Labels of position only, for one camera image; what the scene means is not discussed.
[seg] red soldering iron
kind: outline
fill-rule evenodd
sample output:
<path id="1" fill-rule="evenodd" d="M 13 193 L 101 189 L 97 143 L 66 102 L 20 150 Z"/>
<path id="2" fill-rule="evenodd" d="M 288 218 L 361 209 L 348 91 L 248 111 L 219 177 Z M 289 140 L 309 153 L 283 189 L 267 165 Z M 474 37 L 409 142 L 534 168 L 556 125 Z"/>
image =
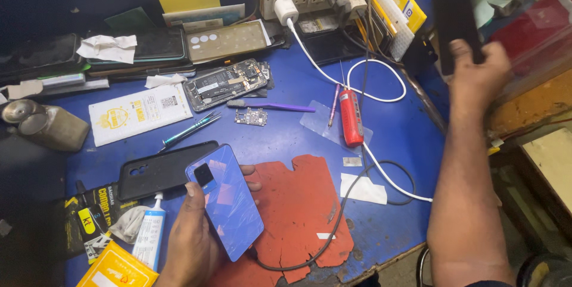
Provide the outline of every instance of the red soldering iron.
<path id="1" fill-rule="evenodd" d="M 344 85 L 344 91 L 340 93 L 340 111 L 341 122 L 344 127 L 344 138 L 347 146 L 360 146 L 363 144 L 363 126 L 361 125 L 358 97 L 354 91 L 346 88 L 343 69 L 341 70 L 341 80 Z"/>

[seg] phone back panel with camera holes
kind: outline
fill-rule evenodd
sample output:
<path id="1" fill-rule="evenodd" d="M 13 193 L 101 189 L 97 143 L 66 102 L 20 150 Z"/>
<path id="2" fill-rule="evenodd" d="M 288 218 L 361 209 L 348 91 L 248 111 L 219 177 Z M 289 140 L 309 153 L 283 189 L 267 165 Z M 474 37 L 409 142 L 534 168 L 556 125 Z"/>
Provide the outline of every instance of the phone back panel with camera holes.
<path id="1" fill-rule="evenodd" d="M 208 174 L 204 170 L 205 164 L 213 180 L 201 183 L 195 170 L 199 168 L 196 173 L 199 177 Z M 264 224 L 230 145 L 223 144 L 192 163 L 186 168 L 186 175 L 208 192 L 205 195 L 206 213 L 226 254 L 231 261 L 237 261 L 262 233 Z"/>

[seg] power plug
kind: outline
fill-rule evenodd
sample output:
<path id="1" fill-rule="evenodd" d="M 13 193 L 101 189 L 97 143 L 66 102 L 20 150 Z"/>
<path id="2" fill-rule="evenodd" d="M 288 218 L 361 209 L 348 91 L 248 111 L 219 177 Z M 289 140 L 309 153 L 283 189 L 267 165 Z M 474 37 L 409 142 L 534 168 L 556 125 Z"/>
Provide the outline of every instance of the power plug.
<path id="1" fill-rule="evenodd" d="M 290 19 L 292 23 L 298 20 L 298 9 L 296 9 L 294 1 L 292 0 L 276 0 L 274 3 L 274 12 L 282 26 L 288 25 L 288 19 Z"/>

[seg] blue table surface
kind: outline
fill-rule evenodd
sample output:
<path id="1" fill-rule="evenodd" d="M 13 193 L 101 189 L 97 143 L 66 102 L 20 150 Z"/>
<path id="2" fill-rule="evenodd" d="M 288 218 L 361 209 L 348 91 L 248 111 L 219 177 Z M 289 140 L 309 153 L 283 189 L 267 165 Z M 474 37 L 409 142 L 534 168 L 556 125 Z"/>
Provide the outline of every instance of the blue table surface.
<path id="1" fill-rule="evenodd" d="M 363 58 L 343 62 L 346 76 L 349 68 L 361 59 Z M 271 65 L 276 87 L 268 91 L 268 98 L 248 98 L 248 102 L 309 105 L 315 100 L 331 106 L 335 86 L 310 64 L 299 45 L 295 44 L 288 50 L 272 51 L 257 60 L 268 61 Z M 323 70 L 333 78 L 340 79 L 338 63 L 327 65 Z M 361 65 L 352 74 L 353 87 L 361 88 L 363 71 L 364 65 Z M 146 90 L 144 85 L 143 80 L 116 83 L 111 85 L 109 90 L 53 99 L 47 104 L 61 106 L 89 123 L 88 105 Z M 399 96 L 402 88 L 387 68 L 370 63 L 366 92 L 389 99 Z M 234 123 L 234 109 L 219 106 L 216 110 L 222 111 L 223 118 L 185 139 L 174 149 L 214 139 L 219 144 L 230 144 L 242 164 L 281 161 L 290 169 L 292 158 L 298 155 L 324 157 L 338 193 L 340 173 L 357 175 L 362 171 L 361 167 L 343 167 L 342 158 L 355 155 L 303 127 L 300 124 L 303 113 L 268 110 L 268 124 L 259 127 Z M 75 194 L 76 180 L 82 180 L 88 189 L 117 181 L 123 163 L 155 154 L 162 147 L 162 139 L 186 129 L 207 113 L 208 111 L 194 113 L 191 119 L 97 148 L 94 145 L 93 132 L 90 131 L 81 151 L 68 158 L 67 195 Z M 411 87 L 407 85 L 407 95 L 396 103 L 381 103 L 365 98 L 362 115 L 364 125 L 374 132 L 369 147 L 376 158 L 401 163 L 415 178 L 417 194 L 433 196 L 444 136 L 429 119 L 423 110 L 423 104 Z M 411 183 L 402 171 L 392 165 L 383 167 L 394 182 L 406 190 L 411 190 Z M 391 200 L 405 199 L 377 170 L 372 169 L 371 175 L 375 184 L 386 187 Z M 181 193 L 179 196 L 167 197 L 162 203 L 162 207 L 167 211 L 167 220 L 161 245 L 160 270 L 167 256 L 169 231 L 183 198 Z M 342 266 L 331 268 L 331 273 L 336 275 L 341 268 L 345 268 L 346 274 L 343 275 L 342 281 L 350 281 L 373 265 L 383 263 L 425 241 L 430 207 L 430 203 L 417 200 L 405 206 L 378 205 L 362 201 L 347 203 L 344 215 L 355 226 L 350 231 L 354 239 L 354 251 Z M 122 246 L 130 251 L 131 246 Z M 68 260 L 66 286 L 75 286 L 88 268 L 85 254 Z M 309 276 L 308 279 L 316 280 L 319 277 Z"/>

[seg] hand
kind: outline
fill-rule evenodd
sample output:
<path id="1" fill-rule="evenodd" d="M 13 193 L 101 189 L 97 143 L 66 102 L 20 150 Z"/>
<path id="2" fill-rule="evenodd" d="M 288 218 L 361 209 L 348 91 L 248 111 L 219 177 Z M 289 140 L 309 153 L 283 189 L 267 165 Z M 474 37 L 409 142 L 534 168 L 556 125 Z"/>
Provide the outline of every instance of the hand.
<path id="1" fill-rule="evenodd" d="M 241 165 L 240 170 L 243 175 L 250 175 L 256 168 Z M 247 184 L 250 191 L 262 189 L 261 183 L 247 181 Z M 203 189 L 195 182 L 188 182 L 185 187 L 187 195 L 171 228 L 167 262 L 156 287 L 203 286 L 218 267 L 219 248 L 209 231 Z"/>
<path id="2" fill-rule="evenodd" d="M 463 39 L 450 43 L 455 58 L 455 74 L 451 83 L 451 114 L 482 118 L 504 86 L 512 79 L 510 61 L 499 42 L 482 48 L 485 62 L 472 61 L 472 49 Z"/>

